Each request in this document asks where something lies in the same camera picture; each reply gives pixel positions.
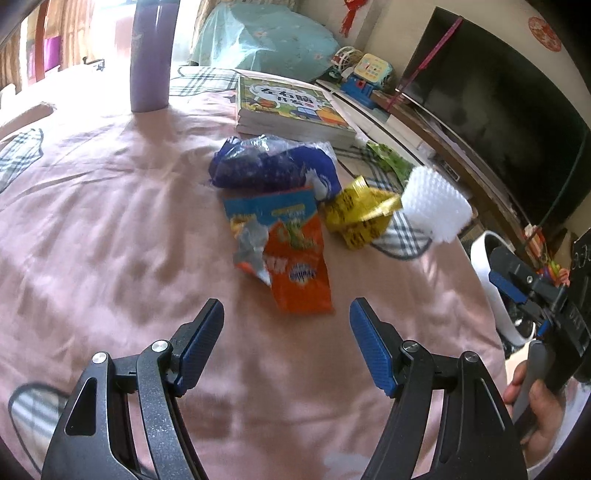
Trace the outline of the person's right hand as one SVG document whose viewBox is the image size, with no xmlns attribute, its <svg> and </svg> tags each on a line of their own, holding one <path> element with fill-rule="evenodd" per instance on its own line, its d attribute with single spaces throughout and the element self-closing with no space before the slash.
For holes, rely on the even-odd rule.
<svg viewBox="0 0 591 480">
<path fill-rule="evenodd" d="M 512 381 L 503 393 L 504 404 L 513 415 L 513 406 L 525 381 L 528 361 L 522 361 L 515 369 Z M 526 466 L 534 467 L 551 452 L 564 420 L 565 401 L 554 395 L 542 380 L 536 380 L 529 391 L 529 403 L 536 417 L 536 427 L 529 437 L 522 440 Z"/>
</svg>

